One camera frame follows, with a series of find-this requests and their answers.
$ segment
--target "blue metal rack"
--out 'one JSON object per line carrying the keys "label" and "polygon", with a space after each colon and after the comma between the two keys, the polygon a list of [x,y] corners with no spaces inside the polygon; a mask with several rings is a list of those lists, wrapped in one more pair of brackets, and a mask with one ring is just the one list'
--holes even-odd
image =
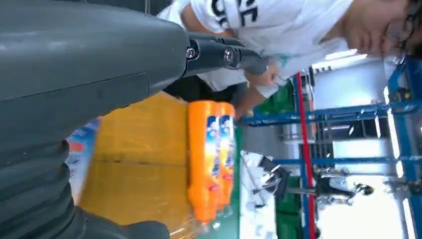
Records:
{"label": "blue metal rack", "polygon": [[[316,110],[308,111],[305,113],[306,122],[338,122],[338,121],[349,121],[349,120],[371,120],[378,118],[386,118],[389,114],[392,114],[395,121],[395,127],[397,131],[397,138],[399,141],[400,156],[395,157],[375,157],[375,158],[314,158],[311,160],[311,164],[321,165],[332,165],[332,164],[361,164],[361,163],[386,163],[386,164],[397,164],[402,162],[404,166],[404,173],[407,181],[415,181],[421,179],[417,168],[421,168],[422,157],[413,156],[411,141],[407,132],[406,115],[416,113],[422,106],[422,70],[419,62],[405,60],[402,64],[398,65],[395,71],[392,73],[388,80],[388,89],[390,93],[395,93],[399,88],[399,78],[406,74],[409,79],[409,87],[413,101],[411,102],[397,102],[397,103],[376,103],[365,106],[354,106],[344,107],[327,110]],[[298,92],[298,85],[301,83],[300,78],[297,82],[294,81],[295,92]],[[295,94],[295,106],[296,110],[292,113],[280,114],[275,116],[268,116],[258,114],[254,112],[251,117],[246,117],[242,121],[249,124],[250,126],[263,127],[281,124],[299,124],[300,114],[298,111],[298,102],[303,99],[299,99],[299,94]],[[302,174],[302,185],[309,186],[306,174],[306,164],[300,159],[278,159],[275,162],[279,164],[295,164],[301,166]],[[416,238],[422,238],[422,200],[421,197],[411,196],[410,206],[413,212],[413,221]],[[313,238],[313,235],[309,234],[309,224],[313,222],[311,215],[313,212],[309,211],[308,208],[308,197],[302,197],[304,216],[307,219],[304,224],[304,235],[305,238]]]}

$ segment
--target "metal bolt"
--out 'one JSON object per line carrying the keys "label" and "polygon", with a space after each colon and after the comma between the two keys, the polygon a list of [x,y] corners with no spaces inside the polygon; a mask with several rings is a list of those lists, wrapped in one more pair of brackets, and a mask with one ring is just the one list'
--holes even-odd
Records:
{"label": "metal bolt", "polygon": [[234,61],[234,51],[231,48],[228,48],[224,51],[224,60],[228,63],[232,63]]}
{"label": "metal bolt", "polygon": [[196,55],[197,55],[197,52],[193,48],[188,48],[188,50],[186,51],[186,58],[188,58],[188,59],[192,59]]}

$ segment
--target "red pole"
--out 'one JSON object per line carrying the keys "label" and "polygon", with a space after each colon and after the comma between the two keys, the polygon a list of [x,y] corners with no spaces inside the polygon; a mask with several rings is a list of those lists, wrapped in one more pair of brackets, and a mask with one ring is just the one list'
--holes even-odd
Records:
{"label": "red pole", "polygon": [[[304,153],[304,160],[305,160],[305,167],[306,167],[306,176],[307,182],[310,187],[312,187],[312,164],[311,164],[311,153],[309,151],[309,144],[308,144],[308,132],[306,129],[306,115],[305,115],[305,107],[303,103],[303,94],[302,94],[302,80],[301,75],[298,73],[296,75],[296,80],[298,81],[298,96],[299,96],[299,115],[301,117],[301,128],[302,128],[302,136],[303,136],[303,153]],[[315,239],[315,204],[314,204],[314,196],[309,195],[309,239]]]}

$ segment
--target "gray machine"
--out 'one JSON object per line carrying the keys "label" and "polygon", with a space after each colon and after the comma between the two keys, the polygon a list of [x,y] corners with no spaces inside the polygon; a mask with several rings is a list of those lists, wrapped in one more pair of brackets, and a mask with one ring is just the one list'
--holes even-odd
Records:
{"label": "gray machine", "polygon": [[266,70],[235,39],[187,34],[139,12],[75,2],[0,0],[0,238],[161,239],[74,207],[64,140],[183,76]]}

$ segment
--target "orange bottle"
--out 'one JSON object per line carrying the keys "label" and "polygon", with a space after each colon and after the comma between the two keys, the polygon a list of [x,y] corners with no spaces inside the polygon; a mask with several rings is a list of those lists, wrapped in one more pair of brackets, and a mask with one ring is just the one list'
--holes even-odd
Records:
{"label": "orange bottle", "polygon": [[218,210],[224,210],[230,205],[233,190],[234,171],[234,107],[228,103],[218,103],[219,119],[219,156],[220,178],[218,194]]}
{"label": "orange bottle", "polygon": [[218,200],[218,112],[215,102],[188,106],[190,185],[188,197],[194,217],[207,227],[216,218]]}

